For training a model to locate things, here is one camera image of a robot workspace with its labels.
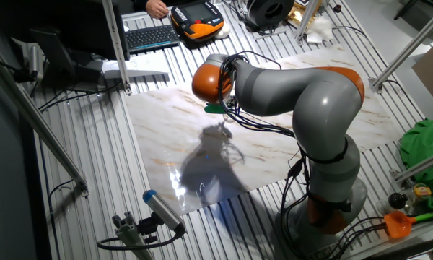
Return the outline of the person hand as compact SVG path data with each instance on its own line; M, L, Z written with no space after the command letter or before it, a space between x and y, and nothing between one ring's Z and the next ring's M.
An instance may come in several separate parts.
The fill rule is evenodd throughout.
M167 5L162 0L148 0L145 10L150 17L155 19L162 19L169 13Z

